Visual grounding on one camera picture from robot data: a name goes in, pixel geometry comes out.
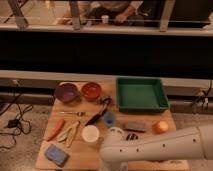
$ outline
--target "yellow object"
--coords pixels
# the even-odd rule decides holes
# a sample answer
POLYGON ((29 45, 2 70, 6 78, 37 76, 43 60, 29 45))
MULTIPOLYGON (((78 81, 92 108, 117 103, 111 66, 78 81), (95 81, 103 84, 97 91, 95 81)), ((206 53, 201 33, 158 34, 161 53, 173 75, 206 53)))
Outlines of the yellow object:
POLYGON ((72 141, 76 135, 78 126, 80 124, 80 121, 75 121, 72 125, 70 125, 65 131, 61 132, 56 140, 58 142, 62 142, 66 140, 66 147, 70 147, 72 144, 72 141))

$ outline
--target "blue sponge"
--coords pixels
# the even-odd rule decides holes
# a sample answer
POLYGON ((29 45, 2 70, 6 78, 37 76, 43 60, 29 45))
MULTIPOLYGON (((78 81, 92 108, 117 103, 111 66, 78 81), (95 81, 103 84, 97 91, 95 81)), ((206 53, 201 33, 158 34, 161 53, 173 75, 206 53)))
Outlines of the blue sponge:
POLYGON ((62 167, 69 157, 69 154, 65 153, 60 148, 51 144, 45 152, 45 156, 48 160, 53 161, 57 166, 62 167))

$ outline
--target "green tray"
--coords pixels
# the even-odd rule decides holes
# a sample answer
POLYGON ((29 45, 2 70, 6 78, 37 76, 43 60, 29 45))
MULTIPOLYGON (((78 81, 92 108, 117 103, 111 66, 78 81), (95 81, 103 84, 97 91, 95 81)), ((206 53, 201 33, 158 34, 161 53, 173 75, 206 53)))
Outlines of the green tray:
POLYGON ((120 112, 163 112, 169 108, 160 79, 117 78, 116 95, 120 112))

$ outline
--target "purple bowl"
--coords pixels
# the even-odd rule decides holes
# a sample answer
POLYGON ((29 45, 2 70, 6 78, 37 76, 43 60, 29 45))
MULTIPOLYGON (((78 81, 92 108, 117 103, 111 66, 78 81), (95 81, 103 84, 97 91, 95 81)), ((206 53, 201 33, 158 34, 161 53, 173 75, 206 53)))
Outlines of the purple bowl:
POLYGON ((78 96, 78 88, 74 84, 65 83, 56 88, 54 96, 61 102, 68 103, 78 96))

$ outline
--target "orange ball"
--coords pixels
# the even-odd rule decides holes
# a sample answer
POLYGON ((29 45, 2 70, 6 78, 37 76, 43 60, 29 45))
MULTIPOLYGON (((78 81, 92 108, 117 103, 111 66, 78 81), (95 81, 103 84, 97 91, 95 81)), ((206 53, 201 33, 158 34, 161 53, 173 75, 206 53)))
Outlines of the orange ball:
POLYGON ((162 134, 169 131, 169 124, 166 121, 159 121, 153 125, 156 133, 162 134))

